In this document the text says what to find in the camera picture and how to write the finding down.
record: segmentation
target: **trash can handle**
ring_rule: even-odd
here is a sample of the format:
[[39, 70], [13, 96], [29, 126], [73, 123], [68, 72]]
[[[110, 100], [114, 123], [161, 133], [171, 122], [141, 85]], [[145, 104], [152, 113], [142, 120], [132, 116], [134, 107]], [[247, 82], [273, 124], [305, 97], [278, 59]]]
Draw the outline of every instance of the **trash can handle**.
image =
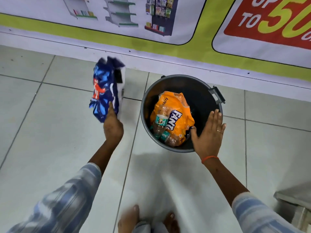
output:
[[216, 87], [216, 86], [213, 86], [212, 88], [210, 88], [208, 90], [212, 95], [215, 95], [217, 97], [217, 100], [216, 100], [216, 105], [218, 104], [221, 104], [221, 103], [226, 103], [224, 97], [222, 96], [220, 90]]

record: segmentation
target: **blue snack wrapper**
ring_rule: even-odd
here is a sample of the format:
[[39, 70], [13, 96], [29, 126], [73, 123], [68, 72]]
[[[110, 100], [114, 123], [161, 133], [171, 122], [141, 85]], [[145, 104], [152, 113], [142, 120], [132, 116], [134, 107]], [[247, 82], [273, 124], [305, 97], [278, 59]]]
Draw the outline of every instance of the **blue snack wrapper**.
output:
[[112, 101], [114, 111], [119, 112], [117, 83], [122, 83], [121, 68], [125, 65], [116, 58], [100, 58], [94, 67], [94, 94], [89, 104], [94, 116], [103, 123], [106, 119], [109, 102]]

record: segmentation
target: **blue and white shirt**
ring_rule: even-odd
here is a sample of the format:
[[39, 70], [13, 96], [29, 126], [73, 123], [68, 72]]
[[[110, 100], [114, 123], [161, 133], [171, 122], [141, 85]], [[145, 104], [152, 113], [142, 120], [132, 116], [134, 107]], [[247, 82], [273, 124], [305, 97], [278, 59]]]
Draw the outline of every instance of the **blue and white shirt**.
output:
[[[8, 233], [76, 233], [92, 207], [101, 181], [96, 164], [83, 166], [75, 177], [46, 195], [31, 216], [13, 226]], [[243, 233], [302, 233], [250, 192], [238, 195], [232, 210]]]

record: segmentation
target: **plastic water bottle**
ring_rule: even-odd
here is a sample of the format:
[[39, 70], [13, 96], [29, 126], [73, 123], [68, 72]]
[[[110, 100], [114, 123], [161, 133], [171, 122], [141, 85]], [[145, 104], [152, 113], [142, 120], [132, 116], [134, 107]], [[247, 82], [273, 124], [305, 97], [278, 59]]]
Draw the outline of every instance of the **plastic water bottle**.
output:
[[172, 108], [168, 106], [165, 106], [165, 105], [159, 106], [158, 113], [153, 123], [153, 133], [157, 139], [159, 139], [162, 133], [165, 131], [165, 127], [169, 120], [169, 115], [171, 111], [172, 111]]
[[170, 147], [175, 147], [180, 145], [179, 137], [175, 134], [171, 134], [168, 131], [165, 131], [160, 138], [164, 143]]

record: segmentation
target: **left hand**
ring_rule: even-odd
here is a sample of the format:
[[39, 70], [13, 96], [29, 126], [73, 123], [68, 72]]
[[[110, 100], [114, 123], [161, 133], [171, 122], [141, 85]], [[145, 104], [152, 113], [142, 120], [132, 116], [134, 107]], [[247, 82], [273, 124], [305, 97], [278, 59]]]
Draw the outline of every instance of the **left hand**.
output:
[[112, 102], [109, 102], [109, 109], [104, 122], [104, 133], [106, 141], [117, 146], [123, 137], [123, 124], [118, 120], [115, 114]]

